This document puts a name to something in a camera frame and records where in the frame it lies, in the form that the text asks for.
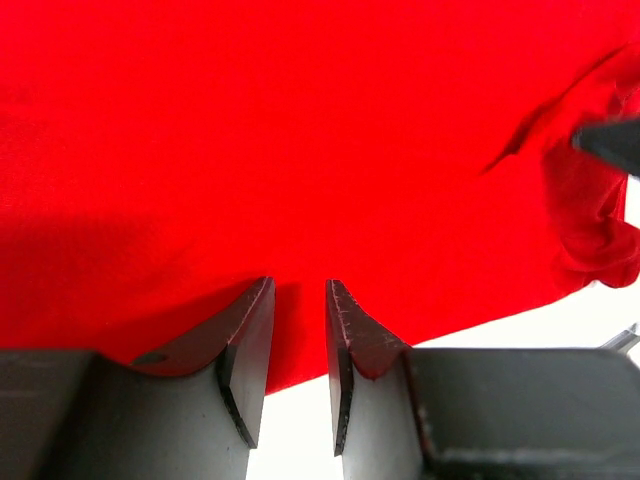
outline dark pointed object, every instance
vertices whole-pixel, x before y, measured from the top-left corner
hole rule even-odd
[[[640,177],[640,118],[585,126],[573,136],[573,145]]]
[[[350,480],[640,479],[640,371],[605,349],[409,348],[327,285]]]
[[[245,478],[274,299],[262,278],[128,367],[92,352],[0,353],[0,478]]]

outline white surface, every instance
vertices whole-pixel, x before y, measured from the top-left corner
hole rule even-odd
[[[640,184],[630,183],[627,220],[640,226]],[[596,347],[640,320],[640,283],[594,285],[552,305],[421,344],[429,347]],[[632,350],[640,361],[640,347]],[[265,399],[260,446],[248,480],[342,480],[333,458],[326,376]]]

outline red towel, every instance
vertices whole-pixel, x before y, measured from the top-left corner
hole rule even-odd
[[[415,343],[638,275],[637,0],[0,3],[0,344],[128,361],[275,277],[274,391],[324,281]]]

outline red cloth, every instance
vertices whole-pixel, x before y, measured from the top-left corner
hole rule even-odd
[[[624,175],[568,138],[638,110],[638,25],[637,0],[2,2],[0,343],[128,361],[272,275],[274,391],[326,369],[327,278],[411,343],[626,285]]]

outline red fabric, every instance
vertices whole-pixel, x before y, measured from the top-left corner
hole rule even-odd
[[[638,110],[638,25],[637,0],[0,2],[0,343],[127,361],[268,274],[274,391],[325,371],[327,278],[412,343],[626,285],[624,175],[568,138]]]

